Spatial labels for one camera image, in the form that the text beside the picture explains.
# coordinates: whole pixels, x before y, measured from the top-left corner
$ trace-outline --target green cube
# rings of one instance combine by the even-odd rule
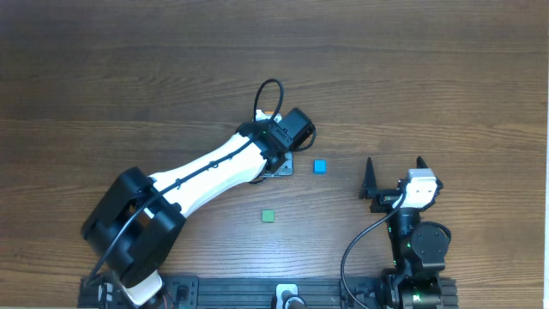
[[[275,223],[275,211],[274,210],[264,210],[262,212],[261,221],[265,223]]]

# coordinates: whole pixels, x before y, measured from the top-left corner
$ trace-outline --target wooden tabletop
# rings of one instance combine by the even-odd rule
[[[423,215],[452,230],[462,308],[540,308],[547,4],[543,0],[3,1],[0,305],[75,306],[97,260],[80,227],[117,175],[179,167],[250,119],[261,82],[317,126],[291,178],[199,209],[161,270],[336,278],[380,218],[359,200],[416,156],[444,182]],[[260,107],[275,107],[267,87]],[[328,172],[312,173],[326,159]],[[261,222],[273,209],[275,223]],[[392,265],[384,228],[350,275]]]

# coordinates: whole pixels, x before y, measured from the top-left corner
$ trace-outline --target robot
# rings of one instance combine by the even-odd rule
[[[279,85],[279,102],[270,118],[259,119],[257,102],[262,89],[271,82]],[[257,91],[252,121],[241,124],[218,149],[171,171],[146,176],[138,167],[132,167],[118,176],[81,229],[100,260],[90,276],[82,279],[79,307],[167,309],[170,304],[174,308],[457,308],[455,282],[439,277],[445,267],[450,231],[419,218],[420,212],[435,203],[443,184],[420,157],[417,168],[409,170],[391,190],[377,188],[372,161],[368,159],[359,197],[372,199],[372,213],[387,215],[357,236],[345,251],[341,281],[329,281],[337,287],[332,289],[337,297],[331,298],[331,304],[320,306],[314,295],[299,293],[311,281],[264,282],[262,287],[273,287],[267,292],[270,296],[255,305],[243,306],[254,300],[250,302],[246,294],[201,297],[199,289],[221,282],[242,287],[239,279],[199,280],[159,274],[158,268],[194,211],[236,185],[260,182],[258,178],[276,173],[285,164],[288,153],[312,146],[316,128],[304,112],[294,108],[284,118],[279,116],[283,96],[281,83],[267,80]],[[301,148],[310,136],[309,145]],[[346,279],[348,253],[360,238],[384,222],[395,268],[384,270],[379,278]],[[98,275],[104,263],[112,271]],[[214,296],[216,301],[209,304]]]

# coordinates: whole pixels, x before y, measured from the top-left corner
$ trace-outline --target blue block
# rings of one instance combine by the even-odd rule
[[[315,160],[313,172],[316,174],[326,173],[326,160]]]

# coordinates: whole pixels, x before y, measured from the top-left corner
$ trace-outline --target small cube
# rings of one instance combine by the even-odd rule
[[[325,174],[326,173],[326,160],[315,160],[313,172],[315,174]]]
[[[264,210],[262,212],[262,221],[264,223],[275,223],[275,211],[274,210]]]

